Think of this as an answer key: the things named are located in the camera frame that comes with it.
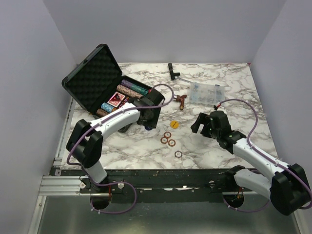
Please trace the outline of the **black poker chip case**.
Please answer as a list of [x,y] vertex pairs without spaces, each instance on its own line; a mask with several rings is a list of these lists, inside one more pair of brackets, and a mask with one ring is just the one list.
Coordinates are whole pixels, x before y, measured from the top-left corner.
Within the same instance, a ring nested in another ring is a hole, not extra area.
[[99,44],[61,84],[85,111],[99,118],[97,110],[113,96],[123,80],[151,89],[151,86],[124,75],[108,45]]

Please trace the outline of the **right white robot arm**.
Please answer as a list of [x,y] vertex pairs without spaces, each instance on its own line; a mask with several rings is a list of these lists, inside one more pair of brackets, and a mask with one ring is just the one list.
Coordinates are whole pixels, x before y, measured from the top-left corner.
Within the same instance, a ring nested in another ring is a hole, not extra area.
[[230,169],[224,179],[228,190],[250,189],[267,198],[283,215],[311,205],[312,192],[304,169],[298,164],[289,165],[253,146],[243,133],[232,130],[223,111],[209,115],[200,113],[191,130],[215,139],[221,148],[258,170],[256,174],[243,166]]

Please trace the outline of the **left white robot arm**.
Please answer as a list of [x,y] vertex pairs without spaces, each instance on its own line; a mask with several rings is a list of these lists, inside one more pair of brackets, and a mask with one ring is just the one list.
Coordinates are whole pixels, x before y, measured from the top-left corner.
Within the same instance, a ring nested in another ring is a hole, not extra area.
[[108,187],[107,172],[99,161],[104,140],[133,123],[144,126],[148,131],[154,129],[161,110],[159,105],[164,100],[159,91],[152,89],[146,96],[130,98],[122,107],[104,117],[90,122],[82,119],[76,123],[66,149],[91,177],[91,186],[96,192],[102,193]]

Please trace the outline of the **yellow dealer button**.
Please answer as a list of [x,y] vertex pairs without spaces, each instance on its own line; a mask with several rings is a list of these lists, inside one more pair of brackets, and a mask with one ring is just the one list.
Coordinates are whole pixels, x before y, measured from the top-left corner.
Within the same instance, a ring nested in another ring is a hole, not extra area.
[[179,122],[177,120],[172,120],[170,122],[170,127],[173,128],[173,129],[176,129],[179,127]]

